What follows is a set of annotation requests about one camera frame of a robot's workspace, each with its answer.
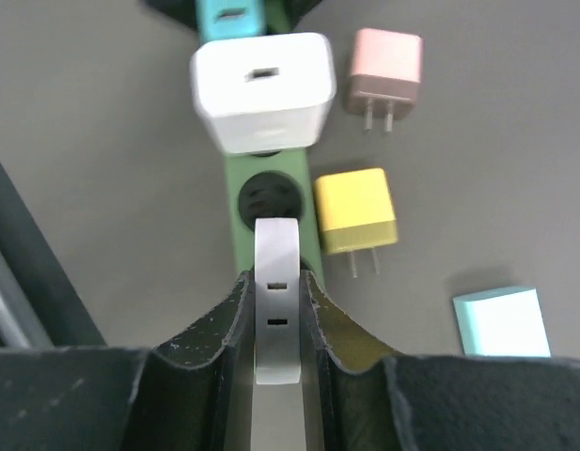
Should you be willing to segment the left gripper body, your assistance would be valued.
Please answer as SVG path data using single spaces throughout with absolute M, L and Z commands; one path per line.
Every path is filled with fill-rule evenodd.
M 147 0 L 150 11 L 199 36 L 258 36 L 290 33 L 321 0 Z

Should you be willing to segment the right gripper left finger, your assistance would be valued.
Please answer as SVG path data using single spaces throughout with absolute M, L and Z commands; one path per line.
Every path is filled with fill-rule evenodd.
M 0 348 L 0 450 L 220 450 L 252 275 L 156 348 Z

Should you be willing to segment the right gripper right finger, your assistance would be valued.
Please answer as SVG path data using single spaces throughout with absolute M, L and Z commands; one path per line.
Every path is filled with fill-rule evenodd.
M 580 361 L 407 355 L 301 275 L 310 450 L 580 450 Z

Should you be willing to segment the dark teal plug adapter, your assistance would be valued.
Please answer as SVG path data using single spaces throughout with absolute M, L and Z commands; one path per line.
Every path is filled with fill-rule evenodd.
M 261 36 L 266 31 L 264 2 L 259 0 L 197 0 L 201 43 Z

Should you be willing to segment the white plug adapter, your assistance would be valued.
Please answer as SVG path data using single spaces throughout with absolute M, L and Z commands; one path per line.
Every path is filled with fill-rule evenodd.
M 196 112 L 226 155 L 314 145 L 337 93 L 331 44 L 314 32 L 211 41 L 190 70 Z

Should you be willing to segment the pink plug adapter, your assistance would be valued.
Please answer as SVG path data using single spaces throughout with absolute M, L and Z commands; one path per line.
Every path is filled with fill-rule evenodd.
M 376 28 L 355 33 L 346 111 L 364 119 L 370 131 L 380 118 L 386 132 L 414 109 L 421 85 L 423 38 Z

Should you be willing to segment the white cylindrical plug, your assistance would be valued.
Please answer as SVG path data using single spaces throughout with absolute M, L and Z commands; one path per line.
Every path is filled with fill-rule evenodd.
M 258 385 L 301 378 L 300 238 L 295 218 L 255 223 L 255 378 Z

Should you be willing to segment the green power strip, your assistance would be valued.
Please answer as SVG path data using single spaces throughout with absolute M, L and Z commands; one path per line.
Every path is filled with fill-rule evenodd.
M 231 237 L 238 271 L 254 265 L 258 218 L 295 218 L 301 266 L 323 276 L 307 148 L 227 155 L 225 175 Z

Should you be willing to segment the yellow plug adapter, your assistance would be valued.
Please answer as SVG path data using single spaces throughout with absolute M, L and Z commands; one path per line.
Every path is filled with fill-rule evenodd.
M 355 253 L 370 250 L 378 270 L 377 249 L 399 240 L 385 171 L 373 167 L 320 176 L 314 195 L 324 253 L 346 254 L 356 277 Z

